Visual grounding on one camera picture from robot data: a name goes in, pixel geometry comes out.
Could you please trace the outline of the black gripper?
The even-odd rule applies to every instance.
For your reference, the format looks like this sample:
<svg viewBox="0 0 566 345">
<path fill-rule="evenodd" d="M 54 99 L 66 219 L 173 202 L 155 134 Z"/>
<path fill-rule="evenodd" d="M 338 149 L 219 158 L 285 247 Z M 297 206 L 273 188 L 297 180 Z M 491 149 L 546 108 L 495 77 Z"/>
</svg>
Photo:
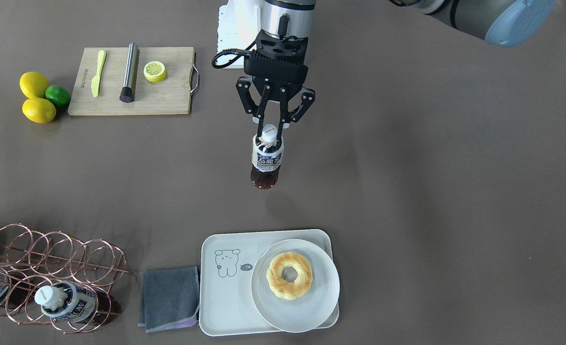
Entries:
<svg viewBox="0 0 566 345">
<path fill-rule="evenodd" d="M 261 135 L 264 127 L 265 109 L 270 100 L 270 82 L 279 88 L 280 121 L 278 132 L 297 123 L 315 101 L 315 91 L 303 87 L 308 67 L 302 63 L 271 59 L 258 52 L 250 52 L 244 57 L 244 72 L 251 77 L 239 77 L 235 87 L 247 114 L 257 121 L 256 134 Z M 255 83 L 261 100 L 256 104 L 250 94 L 250 87 Z M 289 111 L 289 96 L 296 96 L 301 91 L 301 103 Z"/>
</svg>

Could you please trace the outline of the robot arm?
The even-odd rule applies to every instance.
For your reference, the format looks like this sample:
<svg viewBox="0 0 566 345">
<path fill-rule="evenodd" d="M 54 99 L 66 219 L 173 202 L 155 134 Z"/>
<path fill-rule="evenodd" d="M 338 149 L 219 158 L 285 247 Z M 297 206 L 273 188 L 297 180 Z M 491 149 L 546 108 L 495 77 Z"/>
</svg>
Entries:
<svg viewBox="0 0 566 345">
<path fill-rule="evenodd" d="M 395 0 L 397 7 L 412 7 L 453 29 L 494 46 L 517 46 L 541 27 L 552 12 L 553 0 Z M 225 68 L 243 59 L 244 77 L 235 85 L 244 111 L 265 130 L 266 107 L 280 107 L 277 136 L 298 122 L 315 101 L 304 86 L 305 57 L 316 2 L 314 0 L 262 0 L 259 31 L 244 49 L 228 48 L 212 60 Z"/>
</svg>

